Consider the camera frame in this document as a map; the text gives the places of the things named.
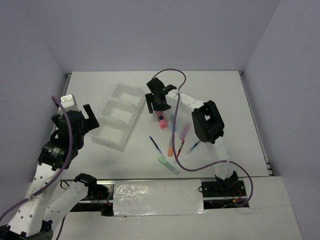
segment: white surface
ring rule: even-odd
[[[66,170],[64,170],[56,181],[48,186],[41,194],[32,197],[29,201],[19,207],[13,219],[8,223],[12,232],[17,234],[25,232],[26,236],[29,237],[40,231],[46,209],[65,172]],[[56,171],[52,171],[52,166],[45,163],[38,165],[33,182],[28,188],[25,197],[30,198],[33,193],[48,184],[56,174]]]
[[[156,72],[73,72],[67,94],[74,94],[78,107],[90,104],[95,114],[105,105],[106,96],[118,83],[128,83],[142,88],[147,93],[146,83]],[[237,71],[186,71],[187,82],[182,92],[198,100],[212,100],[216,103],[225,124],[224,144],[230,160],[243,166],[251,176],[268,176],[264,156],[242,82]],[[183,76],[178,72],[163,72],[159,79],[165,85],[178,86]],[[166,116],[174,110],[166,111]],[[192,122],[192,116],[178,113],[177,135],[183,126]],[[84,147],[72,161],[64,179],[74,179],[80,173],[90,174],[97,179],[159,179],[159,178],[204,178],[214,177],[215,171],[209,167],[198,172],[181,170],[178,175],[168,171],[157,158],[159,153],[149,136],[152,136],[163,153],[168,152],[170,129],[160,130],[154,114],[149,114],[147,104],[143,107],[135,128],[123,150],[119,152],[92,142],[85,136]],[[197,142],[193,128],[185,138],[180,161],[187,168],[198,168],[217,161],[218,157],[209,143],[201,143],[189,155],[186,151]],[[167,157],[173,163],[173,157]],[[236,169],[240,177],[245,173]]]
[[[186,216],[101,217],[97,212],[69,213],[59,240],[75,239],[302,240],[302,237],[292,207],[277,206],[214,209]]]
[[[249,195],[251,185],[248,178],[244,178],[246,194]],[[268,208],[291,206],[284,182],[280,176],[256,177],[253,179],[253,195],[249,202],[250,208]]]
[[[116,181],[113,212],[115,216],[203,214],[200,186],[198,179]]]
[[[88,187],[82,182],[73,182],[53,204],[46,208],[44,221],[52,221],[52,229],[71,211],[71,209],[88,195]]]
[[[280,0],[24,0],[65,73],[243,70]]]
[[[145,99],[145,93],[141,88],[118,84],[97,117],[100,127],[90,132],[93,141],[122,151]]]
[[[246,70],[272,170],[283,181],[303,238],[320,239],[320,1],[281,0]]]

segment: black bracket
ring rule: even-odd
[[[73,145],[71,159],[66,168],[69,167],[71,160],[78,155],[78,150],[84,146],[85,135],[89,131],[99,127],[99,123],[90,105],[86,104],[83,108],[88,115],[88,119],[85,119],[81,111],[70,110],[67,112],[72,128]],[[45,163],[52,166],[52,170],[55,171],[61,169],[67,158],[69,151],[69,129],[66,116],[55,114],[51,119],[58,129],[51,135],[50,141],[42,147],[38,162],[40,165]]]
[[[84,186],[88,187],[88,194],[86,199],[91,199],[94,197],[95,189],[97,188],[97,179],[89,174],[80,173],[74,179],[75,182],[83,183]]]
[[[154,111],[165,111],[171,108],[167,104],[166,95],[171,90],[177,89],[175,86],[171,84],[165,86],[157,77],[151,79],[146,85],[151,91],[151,93],[145,95],[149,113],[152,114]]]
[[[194,109],[192,121],[196,136],[204,143],[215,144],[217,138],[224,136],[224,121],[216,104],[211,100]]]
[[[217,187],[221,193],[227,193],[238,181],[238,174],[236,171],[233,171],[232,175],[225,180],[215,176]]]

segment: blue marker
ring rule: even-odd
[[[195,145],[193,145],[188,151],[186,151],[186,154],[190,154],[195,148],[196,146],[198,146],[198,144],[201,143],[201,141],[197,141]]]
[[[158,145],[156,144],[155,140],[152,138],[152,136],[149,136],[149,138],[151,139],[151,141],[153,142],[154,146],[156,147],[156,149],[158,150],[158,152],[160,153],[161,157],[165,158],[165,155],[162,153],[162,151],[160,150],[160,148],[158,147]]]

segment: orange marker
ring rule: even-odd
[[[174,149],[173,149],[173,147],[172,147],[172,136],[170,136],[170,143],[169,143],[168,156],[169,156],[169,157],[172,157],[173,152],[174,152]]]

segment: white table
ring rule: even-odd
[[[142,88],[149,93],[146,83],[155,71],[109,71],[109,72],[73,72],[66,94],[73,94],[80,109],[90,104],[93,112],[99,115],[109,94],[117,83],[125,83]],[[182,92],[198,100],[212,100],[216,103],[225,123],[224,142],[233,160],[243,166],[251,176],[268,176],[264,155],[255,129],[248,101],[237,71],[186,71],[187,82]],[[165,85],[179,86],[183,76],[178,72],[163,72],[159,76]],[[186,122],[192,117],[179,113],[178,134]],[[152,136],[166,155],[171,131],[160,130],[153,114],[149,114],[147,104],[144,105],[134,129],[123,152],[92,142],[89,135],[85,136],[84,147],[72,161],[63,177],[72,180],[80,173],[90,174],[100,180],[119,179],[172,179],[172,178],[212,178],[213,167],[197,172],[187,172],[175,165],[180,173],[174,175],[161,165],[157,158],[158,151],[149,139]],[[186,150],[196,143],[197,137],[192,130],[185,139],[185,146],[180,161],[187,168],[198,168],[217,161],[214,151],[209,151],[206,143],[201,143],[190,155]],[[166,158],[173,163],[173,157]],[[246,175],[234,168],[240,177]]]
[[[255,194],[250,208],[143,217],[71,212],[60,240],[302,240],[282,178],[255,177],[253,184]]]

